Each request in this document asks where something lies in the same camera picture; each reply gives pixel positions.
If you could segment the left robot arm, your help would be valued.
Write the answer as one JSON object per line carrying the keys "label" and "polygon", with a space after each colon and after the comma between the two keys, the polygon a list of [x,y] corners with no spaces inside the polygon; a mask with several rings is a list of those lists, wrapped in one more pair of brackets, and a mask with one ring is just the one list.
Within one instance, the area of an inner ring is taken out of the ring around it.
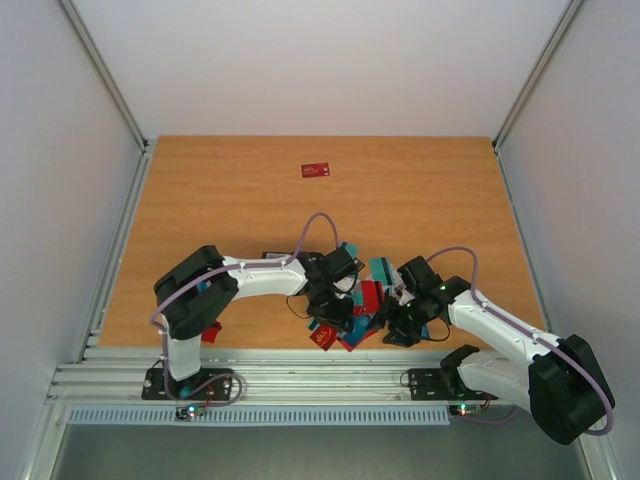
{"label": "left robot arm", "polygon": [[303,296],[306,313],[318,324],[351,332],[351,292],[362,268],[344,245],[328,254],[302,251],[261,259],[224,256],[213,245],[199,248],[153,286],[157,307],[150,322],[164,335],[167,388],[179,398],[199,391],[202,336],[240,299]]}

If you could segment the black leather card holder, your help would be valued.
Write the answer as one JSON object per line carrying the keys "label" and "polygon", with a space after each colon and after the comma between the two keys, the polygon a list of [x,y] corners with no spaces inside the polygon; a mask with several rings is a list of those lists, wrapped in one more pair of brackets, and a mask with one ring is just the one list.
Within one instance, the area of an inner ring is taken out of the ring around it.
{"label": "black leather card holder", "polygon": [[274,261],[282,261],[290,256],[289,252],[263,252],[262,259],[265,260],[274,260]]}

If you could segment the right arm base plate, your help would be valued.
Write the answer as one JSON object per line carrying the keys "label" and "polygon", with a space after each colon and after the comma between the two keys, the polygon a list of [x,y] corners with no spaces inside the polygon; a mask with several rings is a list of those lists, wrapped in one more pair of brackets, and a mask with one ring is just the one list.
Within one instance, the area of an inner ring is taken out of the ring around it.
{"label": "right arm base plate", "polygon": [[460,376],[441,368],[414,368],[407,371],[412,401],[484,401],[494,397],[481,390],[467,388]]}

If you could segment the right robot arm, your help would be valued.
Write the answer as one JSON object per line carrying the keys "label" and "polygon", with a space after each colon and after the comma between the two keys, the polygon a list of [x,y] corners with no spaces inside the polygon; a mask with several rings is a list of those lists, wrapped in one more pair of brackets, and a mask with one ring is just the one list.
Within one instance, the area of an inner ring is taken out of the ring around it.
{"label": "right robot arm", "polygon": [[399,269],[401,286],[381,303],[372,321],[388,332],[388,345],[411,347],[426,340],[436,319],[464,330],[495,350],[465,344],[440,361],[436,388],[462,401],[479,392],[528,412],[552,440],[569,445],[582,434],[606,435],[615,399],[589,343],[558,337],[513,316],[476,287],[477,280],[442,279],[418,256]]}

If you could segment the red VIP card front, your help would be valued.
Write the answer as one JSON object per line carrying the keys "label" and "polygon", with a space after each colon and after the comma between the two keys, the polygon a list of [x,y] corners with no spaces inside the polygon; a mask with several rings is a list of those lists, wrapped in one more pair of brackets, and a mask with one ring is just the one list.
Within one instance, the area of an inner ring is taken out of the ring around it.
{"label": "red VIP card front", "polygon": [[316,327],[311,335],[310,339],[323,351],[328,351],[331,346],[336,342],[337,331],[326,325],[320,325]]}

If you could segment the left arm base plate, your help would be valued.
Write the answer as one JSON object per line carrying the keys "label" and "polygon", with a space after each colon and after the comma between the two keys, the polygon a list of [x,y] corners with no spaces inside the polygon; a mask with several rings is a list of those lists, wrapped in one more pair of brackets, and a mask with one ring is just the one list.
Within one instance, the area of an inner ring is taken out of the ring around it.
{"label": "left arm base plate", "polygon": [[141,399],[146,401],[228,401],[236,382],[231,369],[203,367],[195,375],[177,381],[162,368],[150,368],[143,381]]}

